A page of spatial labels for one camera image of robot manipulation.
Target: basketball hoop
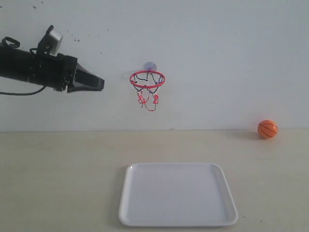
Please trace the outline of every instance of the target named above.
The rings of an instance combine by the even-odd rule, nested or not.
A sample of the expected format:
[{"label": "basketball hoop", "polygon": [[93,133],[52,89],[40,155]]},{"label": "basketball hoop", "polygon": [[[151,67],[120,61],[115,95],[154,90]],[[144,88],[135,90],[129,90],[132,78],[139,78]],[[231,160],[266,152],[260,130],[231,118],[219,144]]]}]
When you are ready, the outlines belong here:
[{"label": "basketball hoop", "polygon": [[130,83],[137,91],[138,102],[141,104],[141,107],[145,106],[148,111],[155,111],[156,105],[159,103],[157,92],[165,83],[165,76],[155,70],[142,70],[130,76]]}]

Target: white tray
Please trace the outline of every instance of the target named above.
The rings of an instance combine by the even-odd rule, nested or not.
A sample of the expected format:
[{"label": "white tray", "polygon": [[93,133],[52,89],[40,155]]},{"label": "white tray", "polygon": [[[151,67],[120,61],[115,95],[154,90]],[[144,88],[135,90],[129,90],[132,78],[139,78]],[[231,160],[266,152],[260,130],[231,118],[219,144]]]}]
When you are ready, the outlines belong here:
[{"label": "white tray", "polygon": [[119,219],[127,226],[228,226],[238,213],[216,164],[136,163],[126,171]]}]

